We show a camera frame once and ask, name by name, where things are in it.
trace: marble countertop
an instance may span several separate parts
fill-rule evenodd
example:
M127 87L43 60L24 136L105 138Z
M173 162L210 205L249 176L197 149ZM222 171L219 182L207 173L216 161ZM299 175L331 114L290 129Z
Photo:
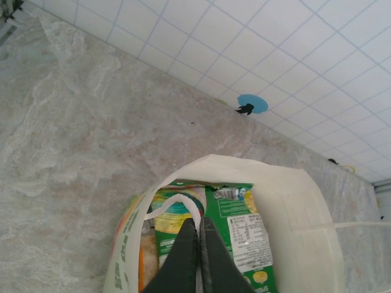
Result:
M1 292L100 292L130 197L211 153L303 168L334 222L379 221L365 181L40 10L0 74ZM391 284L383 231L337 232L348 292Z

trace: white tiled wall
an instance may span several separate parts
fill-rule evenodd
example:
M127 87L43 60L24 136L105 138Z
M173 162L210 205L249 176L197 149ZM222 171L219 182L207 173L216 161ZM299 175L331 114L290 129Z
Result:
M31 0L369 181L391 177L389 0Z

